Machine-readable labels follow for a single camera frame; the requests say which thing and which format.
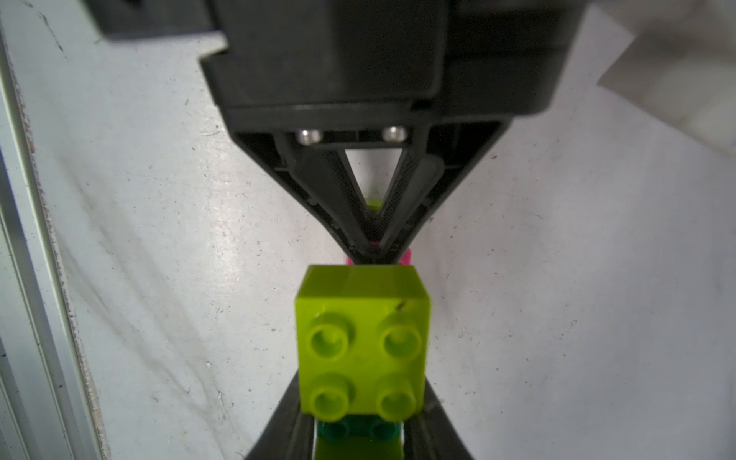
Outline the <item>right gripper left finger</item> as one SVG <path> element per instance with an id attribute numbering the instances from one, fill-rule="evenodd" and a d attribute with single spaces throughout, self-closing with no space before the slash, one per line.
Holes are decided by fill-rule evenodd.
<path id="1" fill-rule="evenodd" d="M 245 460 L 311 460 L 314 436 L 314 417 L 301 411 L 299 375 L 295 373 Z"/>

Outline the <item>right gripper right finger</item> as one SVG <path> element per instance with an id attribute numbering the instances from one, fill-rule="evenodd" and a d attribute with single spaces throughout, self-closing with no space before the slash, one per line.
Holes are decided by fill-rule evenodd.
<path id="1" fill-rule="evenodd" d="M 429 380 L 425 382 L 423 408 L 404 422 L 404 459 L 473 460 Z"/>

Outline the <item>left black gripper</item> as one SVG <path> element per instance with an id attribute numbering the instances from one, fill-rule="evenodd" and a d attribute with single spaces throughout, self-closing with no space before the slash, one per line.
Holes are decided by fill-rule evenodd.
<path id="1" fill-rule="evenodd" d="M 358 264 L 398 262 L 511 126 L 503 118 L 548 107 L 586 7 L 583 1 L 86 3 L 111 40 L 222 33 L 224 49 L 200 65 L 232 140 Z M 402 149 L 369 237 L 367 204 L 344 151 L 303 146 L 291 132 L 257 132 L 420 122 L 442 125 L 422 130 L 418 142 Z M 465 123 L 443 124 L 451 122 Z"/>

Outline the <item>lime lego brick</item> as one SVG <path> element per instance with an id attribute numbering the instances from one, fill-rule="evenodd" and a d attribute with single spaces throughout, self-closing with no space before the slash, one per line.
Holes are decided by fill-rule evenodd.
<path id="1" fill-rule="evenodd" d="M 315 460 L 403 460 L 402 441 L 374 441 L 369 437 L 350 437 L 333 441 L 318 437 L 314 450 Z"/>
<path id="2" fill-rule="evenodd" d="M 366 199 L 366 206 L 367 209 L 371 213 L 377 213 L 379 210 L 381 210 L 381 200 L 380 199 Z"/>
<path id="3" fill-rule="evenodd" d="M 295 300 L 301 409 L 321 422 L 421 412 L 431 300 L 398 264 L 310 266 Z"/>

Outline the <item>pink lego brick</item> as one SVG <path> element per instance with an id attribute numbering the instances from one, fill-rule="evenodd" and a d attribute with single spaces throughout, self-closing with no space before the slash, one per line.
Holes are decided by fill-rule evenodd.
<path id="1" fill-rule="evenodd" d="M 354 261 L 350 257 L 346 258 L 346 264 L 352 265 L 399 265 L 410 266 L 412 262 L 412 251 L 408 247 L 400 245 L 382 245 L 378 241 L 372 241 L 372 248 L 368 254 L 363 254 Z"/>

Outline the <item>dark green long lego brick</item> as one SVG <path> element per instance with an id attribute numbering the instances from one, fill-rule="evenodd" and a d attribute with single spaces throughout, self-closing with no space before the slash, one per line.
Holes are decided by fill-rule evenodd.
<path id="1" fill-rule="evenodd" d="M 351 437 L 366 437 L 376 442 L 388 442 L 402 434 L 401 423 L 387 422 L 379 415 L 346 415 L 337 422 L 317 422 L 317 435 L 340 442 Z"/>

